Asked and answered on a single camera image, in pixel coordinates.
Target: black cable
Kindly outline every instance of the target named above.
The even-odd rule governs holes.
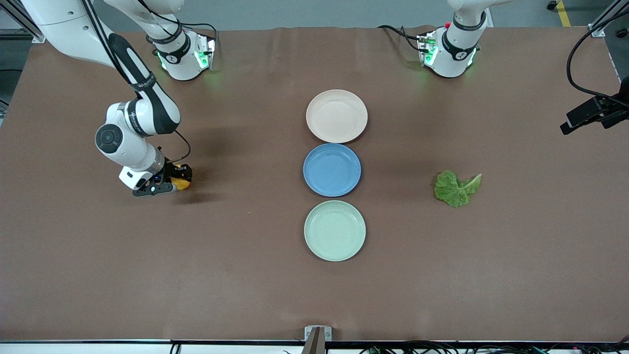
[[[404,39],[406,39],[406,41],[408,42],[408,45],[410,45],[410,46],[411,46],[411,48],[413,48],[413,49],[417,50],[418,52],[428,53],[428,49],[422,49],[422,48],[415,47],[415,46],[411,43],[411,40],[410,40],[410,39],[408,39],[408,35],[406,34],[406,31],[404,31],[404,26],[402,26],[402,27],[401,27],[401,30],[402,30],[402,34],[403,34],[403,36],[404,36]]]
[[[400,28],[400,30],[397,30],[397,29],[395,29],[394,27],[391,27],[391,26],[389,26],[389,25],[382,25],[382,26],[378,26],[378,28],[385,28],[385,29],[388,29],[388,30],[392,30],[393,32],[397,33],[398,35],[401,35],[402,37],[404,37],[404,39],[406,39],[406,42],[408,43],[408,45],[410,45],[410,46],[411,46],[411,48],[413,48],[413,49],[417,50],[418,52],[428,53],[428,50],[427,50],[427,49],[422,49],[422,48],[419,48],[419,47],[415,47],[415,46],[413,45],[413,43],[411,43],[411,39],[417,40],[417,36],[425,35],[427,32],[420,33],[419,35],[417,35],[417,36],[415,36],[415,37],[414,37],[414,36],[411,36],[411,35],[407,35],[407,34],[406,34],[406,30],[404,30],[404,26],[402,26],[402,27]]]
[[[118,61],[118,58],[115,56],[115,54],[111,50],[111,47],[109,46],[109,42],[103,37],[105,36],[105,31],[103,29],[103,26],[100,20],[98,20],[98,17],[96,15],[96,10],[94,9],[92,2],[89,0],[81,0],[81,3],[83,4],[83,7],[85,8],[87,12],[87,17],[89,18],[89,21],[92,23],[92,26],[94,27],[94,31],[96,32],[96,35],[98,36],[98,39],[101,41],[101,44],[103,45],[103,49],[105,50],[105,53],[111,60],[112,65],[114,65],[114,68],[118,71],[120,76],[123,77],[126,83],[131,84],[131,81],[129,81],[129,78],[126,76],[125,72],[122,70],[122,66],[120,65],[120,62]]]
[[[618,100],[618,99],[616,99],[614,97],[608,96],[608,95],[606,95],[604,93],[600,93],[600,92],[597,92],[597,91],[594,91],[594,90],[591,90],[591,89],[586,89],[586,88],[583,88],[582,86],[578,85],[572,79],[572,69],[571,69],[571,67],[572,67],[572,57],[574,56],[574,53],[577,51],[577,49],[579,48],[581,43],[583,43],[594,31],[596,31],[596,30],[598,30],[598,29],[600,29],[602,27],[605,27],[605,25],[607,25],[609,22],[612,22],[613,20],[615,20],[615,19],[617,19],[619,17],[622,17],[622,16],[624,16],[626,14],[629,14],[629,10],[625,10],[625,11],[622,11],[620,13],[617,13],[614,16],[608,18],[607,20],[599,23],[598,25],[592,27],[589,31],[587,31],[587,33],[583,37],[581,37],[581,39],[579,39],[579,41],[574,45],[574,48],[572,48],[572,50],[570,51],[570,54],[568,55],[568,61],[566,62],[566,65],[565,65],[565,71],[566,71],[566,74],[568,76],[568,82],[570,82],[570,85],[572,85],[572,87],[578,89],[579,91],[585,92],[587,94],[592,94],[594,96],[604,97],[604,98],[607,98],[608,100],[611,100],[611,101],[614,101],[616,103],[619,103],[619,104],[621,104],[621,105],[623,105],[625,107],[629,107],[629,103],[627,103],[627,102],[620,101],[620,100]]]
[[[147,4],[144,2],[144,0],[138,0],[138,2],[139,2],[142,6],[144,6],[144,8],[148,10],[148,12],[150,12],[150,13],[154,14],[155,16],[157,16],[157,17],[161,18],[162,20],[166,20],[166,21],[169,21],[169,22],[172,22],[172,23],[177,23],[178,25],[182,25],[182,26],[187,27],[187,28],[190,28],[190,29],[191,29],[191,27],[190,27],[190,26],[209,26],[209,27],[211,27],[211,28],[212,28],[212,30],[214,31],[214,33],[215,33],[215,35],[216,35],[216,39],[218,40],[218,30],[216,29],[216,27],[214,27],[214,26],[210,25],[209,23],[185,23],[185,22],[181,22],[181,21],[179,21],[179,20],[177,20],[177,21],[173,21],[173,20],[171,20],[170,18],[166,18],[166,17],[162,16],[161,14],[158,14],[158,13],[156,13],[155,11],[153,11],[151,8],[149,8],[149,7],[147,6]]]
[[[179,354],[180,352],[181,352],[181,343],[173,343],[172,346],[170,347],[170,354]]]
[[[186,138],[184,138],[183,135],[181,135],[180,132],[178,132],[177,130],[175,130],[175,133],[177,133],[177,135],[179,135],[179,137],[186,142],[186,145],[188,145],[188,152],[183,155],[182,157],[180,157],[179,159],[174,159],[174,160],[168,160],[169,163],[176,163],[178,161],[181,161],[183,159],[185,159],[186,157],[190,156],[190,152],[192,152],[192,147],[190,146],[190,143],[188,142],[188,140],[186,140]]]
[[[151,14],[153,14],[155,16],[159,16],[160,18],[163,18],[163,19],[167,20],[167,18],[162,17],[162,15],[156,13],[151,8],[149,8],[148,5],[144,2],[144,0],[138,0],[138,2],[140,3],[140,5],[144,6],[144,8],[147,9],[149,13],[151,13]],[[160,25],[159,22],[157,24],[164,32],[166,32],[166,34],[168,34],[171,37],[174,36],[174,34],[172,34],[171,32],[168,32],[164,27],[162,27],[162,25]]]
[[[378,26],[378,28],[385,28],[387,30],[391,30],[391,31],[397,33],[398,35],[405,36],[408,39],[417,39],[417,37],[414,37],[414,36],[411,36],[411,35],[407,35],[407,34],[403,33],[402,31],[398,30],[397,28],[395,28],[393,26],[382,25],[382,26]],[[420,34],[418,34],[418,36],[425,35],[426,33],[428,33],[428,32],[420,33]]]

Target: brown tabletop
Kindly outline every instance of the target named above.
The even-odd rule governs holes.
[[[114,70],[35,45],[0,129],[0,338],[615,341],[629,332],[629,124],[570,136],[589,98],[565,78],[584,28],[490,28],[457,79],[420,68],[384,30],[221,34],[214,72],[177,82],[142,33],[125,36],[182,112],[190,189],[134,198],[94,146],[133,93]],[[604,41],[575,56],[613,94]],[[347,89],[369,123],[339,198],[367,224],[348,261],[314,256],[303,181],[321,142],[311,98]],[[169,157],[176,135],[151,137]],[[435,175],[483,174],[472,202],[433,197]]]

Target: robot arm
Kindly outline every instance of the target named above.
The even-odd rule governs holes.
[[[144,139],[175,131],[181,119],[177,105],[133,47],[98,20],[90,0],[24,0],[23,4],[57,50],[77,59],[116,68],[135,91],[133,100],[108,108],[105,124],[95,137],[98,149],[124,166],[120,180],[133,189],[135,195],[157,194],[145,193],[145,190],[155,187],[156,182],[171,182],[171,175],[184,178],[189,184],[189,168],[173,166],[160,150]],[[158,193],[174,190],[173,185],[164,185]]]
[[[214,52],[214,39],[184,30],[173,15],[184,0],[104,0],[137,23],[147,33],[162,61],[162,67],[177,80],[194,79],[207,69]]]
[[[420,39],[422,64],[443,77],[457,77],[472,64],[476,45],[487,28],[486,9],[512,0],[447,0],[454,10],[452,24]]]

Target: metal bracket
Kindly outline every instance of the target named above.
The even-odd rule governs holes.
[[[592,24],[588,23],[587,27],[591,30],[592,29]],[[604,30],[594,31],[594,32],[592,32],[592,37],[594,37],[594,38],[605,37],[605,31]]]
[[[308,341],[308,336],[310,335],[310,332],[312,332],[312,330],[315,328],[323,329],[323,334],[324,334],[323,337],[325,341],[332,340],[332,327],[330,326],[306,326],[304,327],[304,340],[305,341]]]
[[[332,327],[307,326],[304,328],[306,344],[301,354],[324,354],[325,342],[332,340]]]

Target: lettuce leaf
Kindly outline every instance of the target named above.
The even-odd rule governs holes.
[[[437,176],[435,196],[453,208],[462,207],[470,202],[470,195],[481,186],[481,174],[469,180],[459,181],[452,171],[444,171]]]

